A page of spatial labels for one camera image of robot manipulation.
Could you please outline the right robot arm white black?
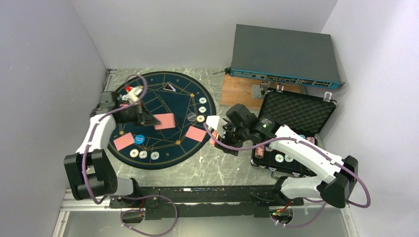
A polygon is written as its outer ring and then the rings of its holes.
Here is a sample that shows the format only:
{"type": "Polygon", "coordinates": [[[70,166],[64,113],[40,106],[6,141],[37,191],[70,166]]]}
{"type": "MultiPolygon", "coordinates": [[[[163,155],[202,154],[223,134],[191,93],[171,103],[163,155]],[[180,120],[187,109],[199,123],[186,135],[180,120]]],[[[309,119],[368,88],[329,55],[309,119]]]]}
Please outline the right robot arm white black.
{"type": "Polygon", "coordinates": [[[204,128],[216,147],[226,153],[236,155],[238,151],[265,146],[290,156],[315,173],[312,177],[281,177],[272,192],[278,205],[295,198],[320,198],[333,207],[344,208],[354,186],[365,185],[357,175],[358,161],[354,157],[331,154],[270,115],[257,118],[243,104],[234,105],[226,119],[208,116],[204,128]]]}

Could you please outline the red card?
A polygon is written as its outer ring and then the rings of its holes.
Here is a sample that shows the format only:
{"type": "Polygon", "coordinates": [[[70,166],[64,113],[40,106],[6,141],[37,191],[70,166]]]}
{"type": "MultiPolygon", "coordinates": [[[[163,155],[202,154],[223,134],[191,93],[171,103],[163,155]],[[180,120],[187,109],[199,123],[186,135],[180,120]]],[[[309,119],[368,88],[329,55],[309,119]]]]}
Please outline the red card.
{"type": "Polygon", "coordinates": [[[173,113],[155,114],[154,118],[160,122],[160,124],[154,126],[156,130],[171,129],[176,127],[173,113]]]}

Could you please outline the red playing card box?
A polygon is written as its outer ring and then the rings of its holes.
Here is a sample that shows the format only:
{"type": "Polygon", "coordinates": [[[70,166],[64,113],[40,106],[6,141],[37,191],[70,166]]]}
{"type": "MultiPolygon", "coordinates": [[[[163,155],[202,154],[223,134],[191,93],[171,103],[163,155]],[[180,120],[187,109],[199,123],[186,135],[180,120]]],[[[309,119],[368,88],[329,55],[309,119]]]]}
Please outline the red playing card box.
{"type": "Polygon", "coordinates": [[[216,140],[218,139],[218,133],[217,133],[216,130],[213,130],[211,134],[212,134],[213,138],[210,138],[209,143],[210,143],[211,146],[215,146],[216,145],[216,140]]]}

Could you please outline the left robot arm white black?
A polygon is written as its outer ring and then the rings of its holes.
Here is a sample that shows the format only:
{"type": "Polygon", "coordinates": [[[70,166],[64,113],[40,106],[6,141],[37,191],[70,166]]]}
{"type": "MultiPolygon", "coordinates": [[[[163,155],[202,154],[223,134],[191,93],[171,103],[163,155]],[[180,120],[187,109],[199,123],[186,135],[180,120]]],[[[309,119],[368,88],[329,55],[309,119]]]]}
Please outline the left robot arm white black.
{"type": "Polygon", "coordinates": [[[129,207],[142,201],[135,179],[119,178],[107,157],[108,143],[119,124],[135,123],[154,126],[160,121],[145,109],[140,100],[145,95],[141,87],[132,88],[126,95],[115,91],[101,94],[98,105],[92,110],[87,134],[72,155],[64,158],[64,167],[70,189],[76,200],[91,199],[96,203],[100,196],[123,196],[129,207]]]}

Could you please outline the yellow chip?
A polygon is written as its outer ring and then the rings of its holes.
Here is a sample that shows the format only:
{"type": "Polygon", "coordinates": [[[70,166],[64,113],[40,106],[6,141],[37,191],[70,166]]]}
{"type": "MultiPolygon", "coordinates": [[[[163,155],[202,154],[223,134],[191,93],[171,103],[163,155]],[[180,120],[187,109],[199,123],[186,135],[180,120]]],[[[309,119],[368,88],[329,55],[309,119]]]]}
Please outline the yellow chip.
{"type": "Polygon", "coordinates": [[[131,158],[136,158],[136,157],[138,157],[138,156],[139,156],[139,150],[138,150],[138,149],[132,149],[132,150],[129,152],[129,155],[130,155],[130,157],[131,157],[131,158]]]}
{"type": "Polygon", "coordinates": [[[205,119],[206,119],[206,117],[204,115],[198,115],[197,118],[196,118],[197,122],[204,122],[205,119]]]}

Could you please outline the white chip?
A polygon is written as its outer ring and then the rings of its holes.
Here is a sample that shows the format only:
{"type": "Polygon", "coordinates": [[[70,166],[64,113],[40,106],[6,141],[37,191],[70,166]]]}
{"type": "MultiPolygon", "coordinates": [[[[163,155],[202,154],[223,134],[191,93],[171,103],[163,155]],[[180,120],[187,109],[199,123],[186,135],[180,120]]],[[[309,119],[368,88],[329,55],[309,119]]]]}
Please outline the white chip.
{"type": "Polygon", "coordinates": [[[146,159],[148,157],[148,152],[147,151],[140,151],[138,154],[138,158],[139,159],[146,159]]]}

